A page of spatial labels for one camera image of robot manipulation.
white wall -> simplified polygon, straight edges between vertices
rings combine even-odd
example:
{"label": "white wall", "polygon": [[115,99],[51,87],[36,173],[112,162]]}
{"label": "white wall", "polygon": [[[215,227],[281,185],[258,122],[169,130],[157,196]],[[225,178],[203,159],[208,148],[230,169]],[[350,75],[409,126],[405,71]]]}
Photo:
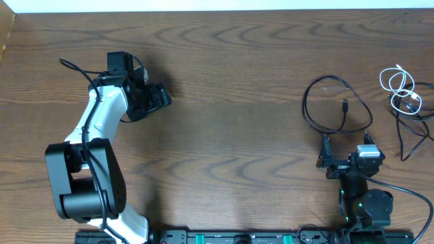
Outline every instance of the white wall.
{"label": "white wall", "polygon": [[434,0],[4,0],[14,12],[151,12],[434,7]]}

green connector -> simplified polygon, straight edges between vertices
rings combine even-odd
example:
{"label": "green connector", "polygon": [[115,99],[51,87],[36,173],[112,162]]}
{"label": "green connector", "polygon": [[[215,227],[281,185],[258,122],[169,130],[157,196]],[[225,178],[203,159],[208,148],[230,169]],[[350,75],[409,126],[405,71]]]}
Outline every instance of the green connector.
{"label": "green connector", "polygon": [[196,235],[196,244],[205,244],[205,235]]}
{"label": "green connector", "polygon": [[283,244],[292,244],[292,235],[284,235]]}

wooden table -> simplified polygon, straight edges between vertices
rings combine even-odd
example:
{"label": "wooden table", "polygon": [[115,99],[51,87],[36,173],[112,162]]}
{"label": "wooden table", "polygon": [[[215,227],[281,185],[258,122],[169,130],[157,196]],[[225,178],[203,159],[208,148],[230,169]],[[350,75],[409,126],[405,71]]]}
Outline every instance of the wooden table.
{"label": "wooden table", "polygon": [[[72,132],[88,101],[87,81],[58,58],[104,70],[106,53],[115,50],[138,56],[173,97],[148,119],[119,125],[113,145],[128,201],[153,226],[344,223],[339,182],[315,168],[321,135],[301,115],[304,90],[322,75],[347,80],[370,107],[368,131],[387,156],[375,178],[434,201],[434,144],[399,160],[396,124],[378,82],[394,63],[433,82],[433,16],[429,9],[18,15],[0,66],[0,242],[72,243],[78,229],[90,228],[58,217],[44,151]],[[367,123],[338,83],[316,85],[309,111],[337,127],[343,98],[350,107],[345,128]],[[418,139],[404,138],[406,151]],[[345,158],[363,132],[331,141]],[[427,205],[391,192],[391,228],[417,234]],[[432,241],[433,227],[421,242]]]}

robotic arm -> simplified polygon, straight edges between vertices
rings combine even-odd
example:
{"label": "robotic arm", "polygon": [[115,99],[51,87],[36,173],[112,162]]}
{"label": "robotic arm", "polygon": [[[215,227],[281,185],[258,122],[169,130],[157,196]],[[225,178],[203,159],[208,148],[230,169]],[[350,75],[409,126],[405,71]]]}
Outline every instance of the robotic arm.
{"label": "robotic arm", "polygon": [[[145,118],[171,104],[163,84],[148,84],[143,66],[133,69],[133,57],[125,52],[107,54],[108,71],[94,79],[99,101],[85,135],[92,165],[106,202],[107,228],[118,243],[145,243],[148,221],[126,201],[125,181],[111,147],[117,126],[126,112],[130,121]],[[83,126],[97,103],[97,92],[90,85],[89,103],[74,131],[63,143],[51,144],[45,152],[56,210],[61,218],[100,226],[102,204],[92,178],[74,178],[74,173],[89,169],[82,145]]]}

white cable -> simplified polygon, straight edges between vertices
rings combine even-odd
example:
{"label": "white cable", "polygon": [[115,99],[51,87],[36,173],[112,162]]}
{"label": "white cable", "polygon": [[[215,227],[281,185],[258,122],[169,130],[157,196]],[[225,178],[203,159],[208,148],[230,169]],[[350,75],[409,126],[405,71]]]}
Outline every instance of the white cable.
{"label": "white cable", "polygon": [[[391,96],[391,105],[396,111],[403,113],[403,114],[406,114],[406,115],[415,115],[416,113],[419,113],[419,110],[422,107],[422,98],[416,92],[413,91],[415,84],[414,84],[414,80],[413,80],[413,77],[411,76],[411,74],[409,72],[405,71],[403,68],[401,68],[400,65],[398,65],[398,64],[395,64],[395,65],[396,65],[396,68],[386,68],[380,72],[380,85],[386,91],[393,92],[393,96]],[[392,75],[391,78],[389,79],[389,89],[383,85],[382,79],[381,79],[383,72],[388,71],[388,70],[398,70],[399,71],[398,73]],[[398,75],[402,76],[401,84],[399,85],[399,87],[397,89],[393,89],[392,88],[392,80]],[[409,77],[410,80],[412,81],[412,88],[411,89],[404,89],[404,86],[406,85],[407,77]],[[409,95],[411,98],[415,99],[416,101],[419,101],[419,107],[415,112],[412,112],[412,113],[404,112],[404,111],[398,109],[393,104],[393,99],[395,98],[395,96],[405,98],[406,96],[409,96]]]}

